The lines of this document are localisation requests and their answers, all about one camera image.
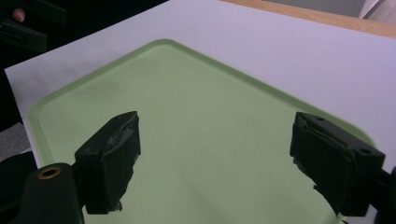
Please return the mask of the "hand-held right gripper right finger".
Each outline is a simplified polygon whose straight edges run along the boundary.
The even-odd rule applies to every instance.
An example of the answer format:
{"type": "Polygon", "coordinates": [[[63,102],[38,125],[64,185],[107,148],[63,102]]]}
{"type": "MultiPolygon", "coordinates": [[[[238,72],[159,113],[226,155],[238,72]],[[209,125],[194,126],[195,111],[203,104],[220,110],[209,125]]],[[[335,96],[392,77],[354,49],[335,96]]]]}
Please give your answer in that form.
{"type": "Polygon", "coordinates": [[[382,171],[384,153],[324,118],[298,112],[290,155],[334,213],[366,215],[370,184],[382,171]]]}

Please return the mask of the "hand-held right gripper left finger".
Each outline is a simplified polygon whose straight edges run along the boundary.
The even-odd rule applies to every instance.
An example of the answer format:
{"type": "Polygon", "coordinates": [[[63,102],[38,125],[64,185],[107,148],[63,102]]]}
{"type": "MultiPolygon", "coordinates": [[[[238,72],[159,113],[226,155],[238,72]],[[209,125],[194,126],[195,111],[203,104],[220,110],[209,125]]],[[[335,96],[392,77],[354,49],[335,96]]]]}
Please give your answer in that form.
{"type": "Polygon", "coordinates": [[[88,214],[104,215],[121,210],[120,199],[140,155],[136,111],[110,119],[75,152],[74,167],[88,214]]]}

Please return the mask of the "light green plastic tray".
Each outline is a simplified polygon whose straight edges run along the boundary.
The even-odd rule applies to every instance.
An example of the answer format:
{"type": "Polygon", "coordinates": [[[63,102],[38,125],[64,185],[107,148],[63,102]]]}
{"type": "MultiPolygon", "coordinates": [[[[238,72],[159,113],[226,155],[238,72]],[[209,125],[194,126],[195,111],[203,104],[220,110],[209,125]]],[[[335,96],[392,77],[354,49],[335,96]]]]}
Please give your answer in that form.
{"type": "Polygon", "coordinates": [[[26,119],[46,165],[73,162],[129,111],[141,155],[122,210],[86,224],[347,224],[290,156],[294,117],[314,107],[172,40],[47,95],[26,119]]]}

